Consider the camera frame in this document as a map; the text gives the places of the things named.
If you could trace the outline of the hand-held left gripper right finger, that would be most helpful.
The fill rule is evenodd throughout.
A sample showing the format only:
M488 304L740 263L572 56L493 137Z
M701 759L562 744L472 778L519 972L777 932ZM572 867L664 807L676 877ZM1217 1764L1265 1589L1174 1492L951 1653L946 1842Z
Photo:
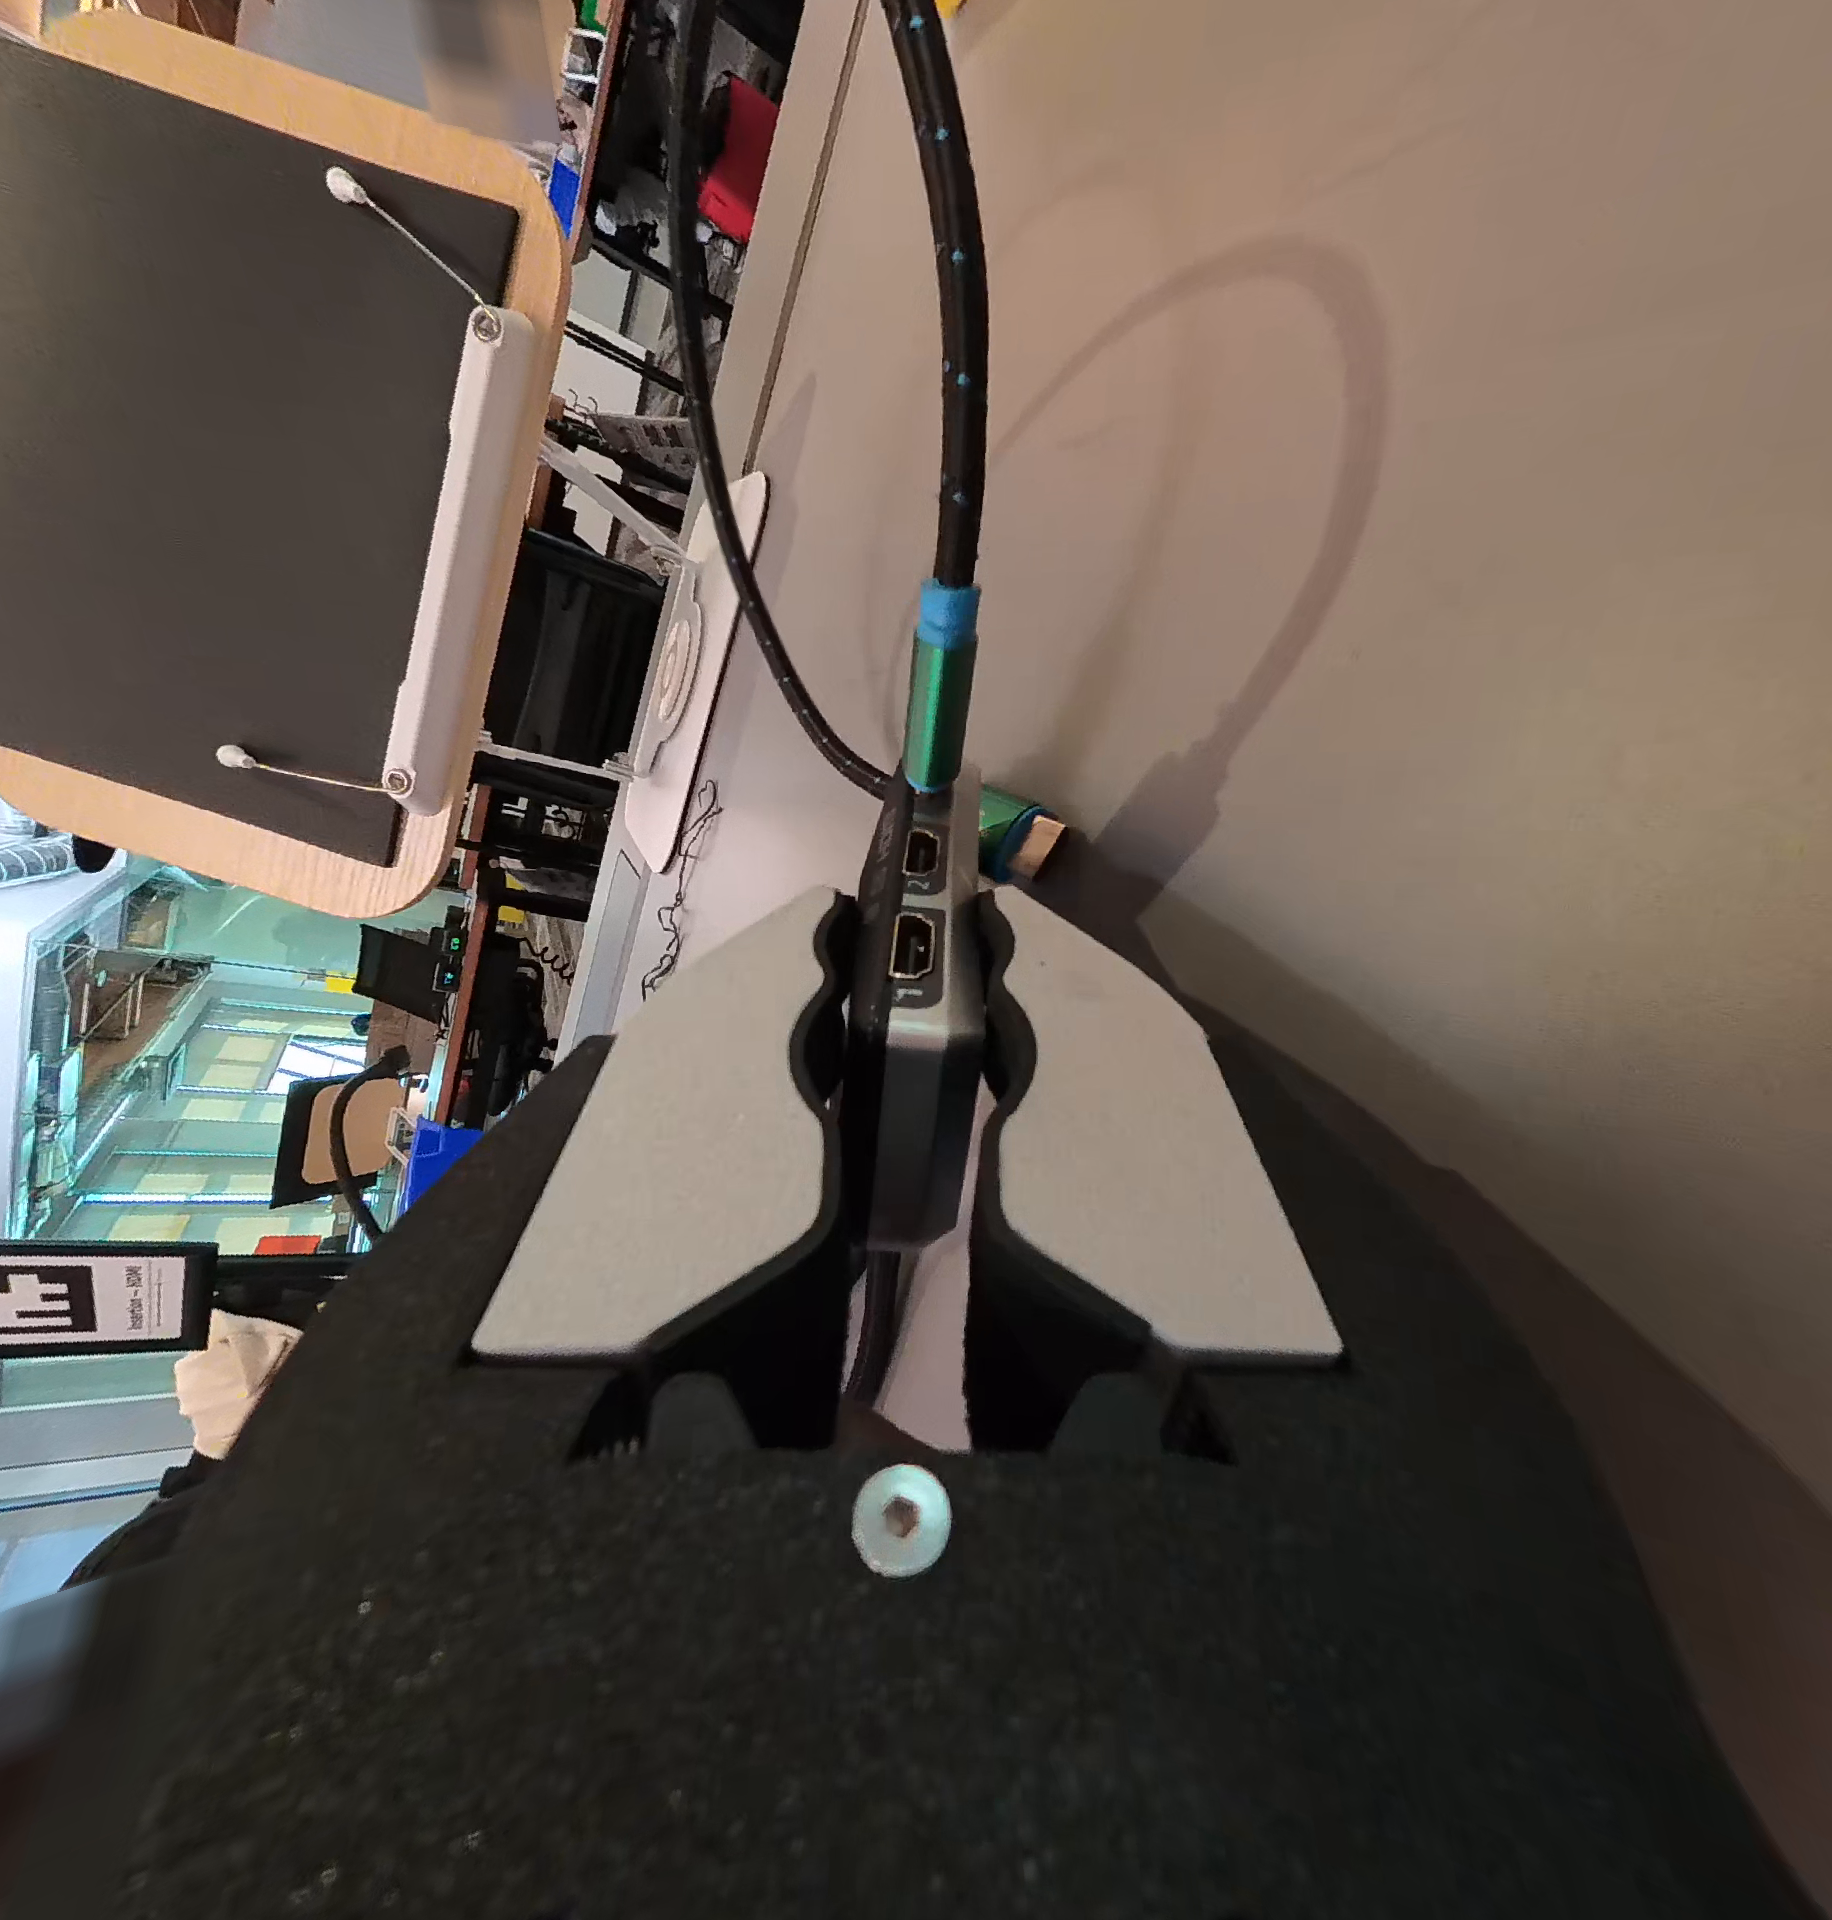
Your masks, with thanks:
M990 954L973 1361L1039 1394L1091 1378L1332 1370L1344 1341L1204 1026L1028 894Z

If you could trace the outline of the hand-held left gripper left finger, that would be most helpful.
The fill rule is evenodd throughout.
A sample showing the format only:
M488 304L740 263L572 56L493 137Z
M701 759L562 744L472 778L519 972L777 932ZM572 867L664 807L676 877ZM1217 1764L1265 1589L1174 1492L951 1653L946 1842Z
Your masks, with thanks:
M802 894L674 972L597 1063L472 1355L722 1380L830 1421L855 1289L843 1139L855 900Z

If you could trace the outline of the black hdmi switch with cable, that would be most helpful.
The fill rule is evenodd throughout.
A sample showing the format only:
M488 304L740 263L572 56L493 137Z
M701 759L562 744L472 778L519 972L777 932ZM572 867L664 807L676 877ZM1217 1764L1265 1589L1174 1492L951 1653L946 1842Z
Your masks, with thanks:
M896 1353L905 1261L956 1225L988 1041L983 780L896 780L856 894L838 1097L843 1208L861 1284L843 1399L875 1406Z

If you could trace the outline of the white panel stand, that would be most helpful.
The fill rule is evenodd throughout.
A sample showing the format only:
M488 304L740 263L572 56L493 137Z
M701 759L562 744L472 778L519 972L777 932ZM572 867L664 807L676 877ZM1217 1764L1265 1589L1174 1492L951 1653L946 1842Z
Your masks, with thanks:
M543 417L526 407L536 341L530 320L513 306L475 296L449 411L449 461L378 778L351 780L281 766L239 743L214 751L221 766L380 795L414 819L438 812L472 718L472 650L493 589L504 485L517 474L521 429L543 426ZM624 815L633 828L649 830L646 854L664 870L743 618L729 564L731 541L696 533L681 545L587 461L551 439L539 442L536 458L637 531L672 590L668 629L651 665L644 716L635 724L628 753L600 768L622 789L646 792L646 801L631 798Z

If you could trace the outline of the wooden-framed black panel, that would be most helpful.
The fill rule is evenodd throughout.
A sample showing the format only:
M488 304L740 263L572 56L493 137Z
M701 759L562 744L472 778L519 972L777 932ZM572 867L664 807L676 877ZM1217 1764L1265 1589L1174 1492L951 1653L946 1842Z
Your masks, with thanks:
M133 13L0 20L0 797L344 919L451 858L543 426L519 429L464 738L374 790L472 300L536 331L568 243L519 148Z

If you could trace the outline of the red box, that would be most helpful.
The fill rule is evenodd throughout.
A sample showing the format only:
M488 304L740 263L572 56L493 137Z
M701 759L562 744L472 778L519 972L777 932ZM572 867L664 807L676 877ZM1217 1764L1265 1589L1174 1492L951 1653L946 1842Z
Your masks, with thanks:
M722 72L705 98L699 217L738 248L755 236L780 105L737 72Z

